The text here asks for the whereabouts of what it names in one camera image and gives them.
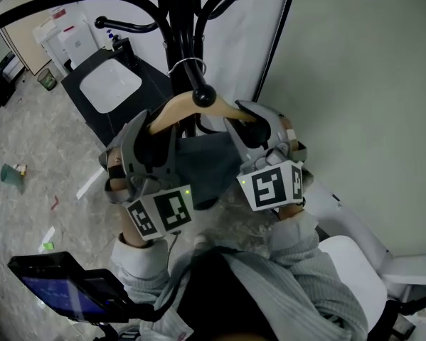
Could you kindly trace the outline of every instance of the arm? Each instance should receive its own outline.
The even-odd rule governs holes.
[[[119,151],[109,156],[109,166],[119,165]],[[113,190],[121,190],[125,180],[111,179]],[[135,303],[154,304],[169,281],[168,246],[163,239],[146,242],[140,236],[126,209],[117,205],[121,214],[122,233],[115,242],[112,260],[118,265],[118,278]]]
[[[317,221],[297,205],[281,208],[279,219],[267,234],[270,260],[290,270],[320,315],[350,330],[352,340],[365,340],[364,312],[329,255],[318,248]]]

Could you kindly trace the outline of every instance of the bottle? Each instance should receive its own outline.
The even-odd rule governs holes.
[[[107,31],[107,37],[105,39],[105,49],[113,50],[113,32],[112,29]]]

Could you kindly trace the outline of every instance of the gray marble floor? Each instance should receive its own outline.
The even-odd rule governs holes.
[[[92,340],[97,332],[90,325],[72,325],[41,305],[6,264],[14,255],[37,254],[53,226],[55,251],[69,251],[86,269],[115,270],[110,254],[120,232],[117,209],[101,190],[79,200],[75,196],[99,168],[100,151],[97,137],[59,83],[48,92],[26,72],[9,103],[0,108],[0,170],[4,163],[28,165],[23,194],[0,181],[0,328],[11,341]],[[59,205],[51,210],[55,196]],[[273,221],[268,214],[252,212],[233,186],[217,205],[198,214],[175,244],[171,263],[207,229],[264,254],[262,233]]]

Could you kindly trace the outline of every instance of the gray cardigan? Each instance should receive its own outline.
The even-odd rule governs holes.
[[[279,341],[365,340],[366,317],[339,280],[329,255],[318,249],[316,225],[317,221],[303,211],[276,223],[267,233],[269,259],[247,252],[224,257]],[[120,267],[119,279],[134,302],[152,303],[156,309],[164,304],[191,254],[177,261],[172,277],[167,256],[165,240],[146,249],[130,247],[121,238],[116,241],[112,260]],[[176,313],[187,282],[188,275],[161,320],[141,323],[141,341],[182,341],[193,333]]]

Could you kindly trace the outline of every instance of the chair seat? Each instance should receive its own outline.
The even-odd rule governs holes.
[[[360,303],[368,320],[369,332],[385,308],[385,284],[350,237],[330,237],[322,241],[319,248],[329,254],[342,283],[350,288]]]

